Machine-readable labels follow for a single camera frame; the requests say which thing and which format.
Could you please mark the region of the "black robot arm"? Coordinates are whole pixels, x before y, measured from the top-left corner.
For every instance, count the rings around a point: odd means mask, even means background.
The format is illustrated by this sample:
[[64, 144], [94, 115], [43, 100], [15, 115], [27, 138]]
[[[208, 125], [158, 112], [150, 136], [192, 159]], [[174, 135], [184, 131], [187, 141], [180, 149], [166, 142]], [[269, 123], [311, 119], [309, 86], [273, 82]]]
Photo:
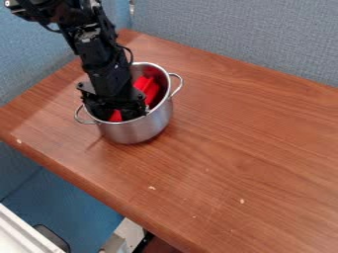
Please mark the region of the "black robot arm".
[[11, 13], [63, 35], [88, 76], [76, 85], [92, 116], [110, 121], [147, 114], [146, 94], [132, 83], [134, 53], [118, 43], [100, 0], [4, 0]]

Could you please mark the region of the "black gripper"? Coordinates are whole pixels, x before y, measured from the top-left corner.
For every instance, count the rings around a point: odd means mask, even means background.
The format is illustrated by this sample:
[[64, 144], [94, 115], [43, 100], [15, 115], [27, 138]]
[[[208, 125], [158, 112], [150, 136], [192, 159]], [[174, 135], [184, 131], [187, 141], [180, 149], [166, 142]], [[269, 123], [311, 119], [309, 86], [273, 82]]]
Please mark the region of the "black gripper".
[[106, 64], [84, 64], [88, 82], [76, 89], [91, 115], [108, 121], [114, 110], [122, 109], [122, 119], [130, 121], [147, 114], [146, 95], [132, 84], [132, 62], [124, 53], [115, 55]]

